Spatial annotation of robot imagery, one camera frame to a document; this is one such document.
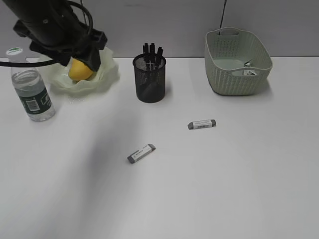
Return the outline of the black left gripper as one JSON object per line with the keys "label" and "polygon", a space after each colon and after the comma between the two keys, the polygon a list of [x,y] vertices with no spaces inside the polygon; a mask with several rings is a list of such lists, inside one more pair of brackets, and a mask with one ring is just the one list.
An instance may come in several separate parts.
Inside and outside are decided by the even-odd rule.
{"label": "black left gripper", "polygon": [[71,9],[16,9],[18,21],[13,30],[31,40],[30,50],[67,66],[71,57],[81,61],[93,72],[101,65],[99,51],[107,37],[94,29],[93,19],[85,10],[89,24],[82,23]]}

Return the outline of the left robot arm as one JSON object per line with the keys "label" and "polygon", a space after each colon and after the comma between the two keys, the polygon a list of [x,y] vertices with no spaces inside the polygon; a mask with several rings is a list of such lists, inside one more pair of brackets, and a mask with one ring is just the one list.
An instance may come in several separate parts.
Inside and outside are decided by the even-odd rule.
{"label": "left robot arm", "polygon": [[31,39],[33,52],[49,57],[36,63],[1,62],[3,67],[38,68],[59,63],[67,66],[74,58],[96,72],[101,65],[99,52],[107,38],[94,29],[93,18],[82,4],[70,0],[6,0],[18,17],[14,31]]}

